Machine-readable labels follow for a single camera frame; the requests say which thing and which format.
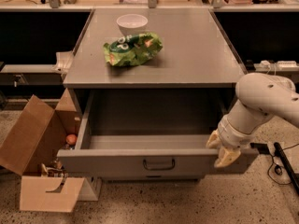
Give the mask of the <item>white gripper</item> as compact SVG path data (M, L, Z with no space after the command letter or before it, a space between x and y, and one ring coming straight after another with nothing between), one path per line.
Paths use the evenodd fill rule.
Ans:
M241 155L240 147L247 145L254 137L256 119L253 117L239 117L225 115L209 136L206 147L218 148L218 158L215 168L224 168L235 162Z

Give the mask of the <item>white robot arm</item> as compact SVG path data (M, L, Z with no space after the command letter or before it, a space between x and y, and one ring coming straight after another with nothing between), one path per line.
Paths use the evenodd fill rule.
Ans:
M216 148L215 168L231 165L258 128L274 116L299 127L299 94L293 82L262 73L244 75L235 85L237 101L209 136L207 148Z

